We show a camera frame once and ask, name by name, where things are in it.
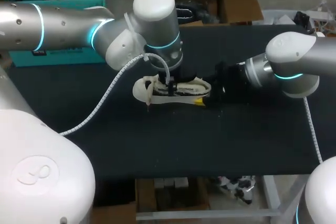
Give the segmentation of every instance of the black tablecloth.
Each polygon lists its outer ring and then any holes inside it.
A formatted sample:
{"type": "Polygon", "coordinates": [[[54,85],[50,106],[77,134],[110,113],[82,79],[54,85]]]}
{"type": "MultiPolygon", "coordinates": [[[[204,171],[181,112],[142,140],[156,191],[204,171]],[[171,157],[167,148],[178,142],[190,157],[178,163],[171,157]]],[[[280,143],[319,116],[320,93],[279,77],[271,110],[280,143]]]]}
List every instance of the black tablecloth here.
{"type": "MultiPolygon", "coordinates": [[[[275,35],[304,32],[297,26],[188,27],[181,29],[184,63],[198,76],[214,73],[265,51],[275,35]]],[[[36,114],[57,132],[81,122],[117,73],[105,64],[13,68],[9,76],[36,114]]],[[[179,176],[306,174],[318,165],[301,99],[281,93],[248,104],[207,109],[185,104],[152,105],[132,96],[135,80],[156,74],[141,62],[120,79],[101,110],[69,135],[90,158],[97,179],[179,176]]],[[[322,155],[332,135],[328,104],[336,91],[327,80],[314,94],[312,113],[322,155]],[[322,114],[319,114],[319,103],[322,114]]]]}

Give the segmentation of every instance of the black object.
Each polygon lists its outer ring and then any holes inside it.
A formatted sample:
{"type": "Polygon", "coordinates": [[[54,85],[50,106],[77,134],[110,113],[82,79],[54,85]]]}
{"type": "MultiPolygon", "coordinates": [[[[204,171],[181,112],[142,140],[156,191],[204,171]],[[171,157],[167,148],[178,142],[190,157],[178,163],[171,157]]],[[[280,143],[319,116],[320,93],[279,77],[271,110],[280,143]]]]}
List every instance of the black object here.
{"type": "Polygon", "coordinates": [[[177,20],[180,25],[198,21],[196,9],[186,5],[176,5],[177,20]]]}
{"type": "MultiPolygon", "coordinates": [[[[305,33],[294,25],[181,28],[183,60],[198,76],[210,76],[219,62],[231,66],[263,53],[286,31],[305,33]]],[[[8,74],[40,119],[62,132],[87,117],[117,72],[102,63],[13,68],[8,74]]],[[[309,174],[319,164],[302,100],[274,92],[216,109],[161,104],[148,111],[132,96],[132,87],[155,74],[150,64],[139,62],[94,118],[67,136],[88,155],[97,180],[309,174]]],[[[327,110],[336,90],[330,90],[332,79],[328,82],[321,78],[311,104],[323,158],[336,154],[336,107],[327,110]]]]}
{"type": "Polygon", "coordinates": [[[309,16],[302,12],[297,12],[294,18],[294,23],[298,26],[302,26],[305,30],[308,29],[309,16]]]}

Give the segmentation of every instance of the cable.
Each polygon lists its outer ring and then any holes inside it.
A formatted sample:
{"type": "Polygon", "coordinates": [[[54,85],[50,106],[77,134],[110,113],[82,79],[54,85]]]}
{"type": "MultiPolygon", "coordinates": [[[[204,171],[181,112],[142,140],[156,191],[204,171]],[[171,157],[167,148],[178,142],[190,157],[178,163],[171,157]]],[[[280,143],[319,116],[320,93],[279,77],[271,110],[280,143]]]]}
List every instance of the cable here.
{"type": "Polygon", "coordinates": [[[320,164],[322,164],[323,160],[322,160],[322,156],[321,156],[321,153],[320,153],[319,144],[317,142],[315,129],[314,129],[314,125],[313,125],[313,120],[311,119],[311,114],[310,114],[310,109],[309,109],[309,104],[308,104],[307,97],[305,97],[303,99],[303,102],[304,102],[304,107],[306,108],[306,114],[307,114],[308,123],[309,123],[309,126],[310,126],[311,137],[313,138],[313,141],[314,141],[317,158],[319,159],[320,164]]]}
{"type": "MultiPolygon", "coordinates": [[[[167,63],[164,61],[164,59],[162,59],[159,55],[156,54],[152,54],[152,53],[148,53],[145,54],[147,57],[153,57],[156,58],[157,60],[159,60],[165,71],[166,71],[166,84],[169,84],[170,81],[170,73],[169,73],[169,68],[167,63]]],[[[113,87],[115,86],[116,82],[119,80],[119,78],[122,76],[122,74],[129,69],[130,67],[132,67],[134,64],[136,64],[140,59],[144,58],[144,55],[138,55],[135,58],[131,59],[129,62],[126,63],[126,65],[118,72],[118,74],[116,75],[116,77],[113,79],[113,81],[111,82],[111,84],[109,85],[109,87],[107,88],[105,94],[102,96],[102,98],[100,99],[100,101],[98,102],[98,104],[96,105],[96,107],[93,109],[93,111],[88,115],[87,118],[85,118],[80,124],[78,124],[77,126],[64,131],[62,133],[59,133],[59,135],[61,136],[66,136],[69,135],[77,130],[79,130],[80,128],[82,128],[85,124],[87,124],[92,118],[93,116],[98,112],[98,110],[100,109],[100,107],[103,105],[104,101],[106,100],[107,96],[110,94],[110,92],[112,91],[113,87]]]]}

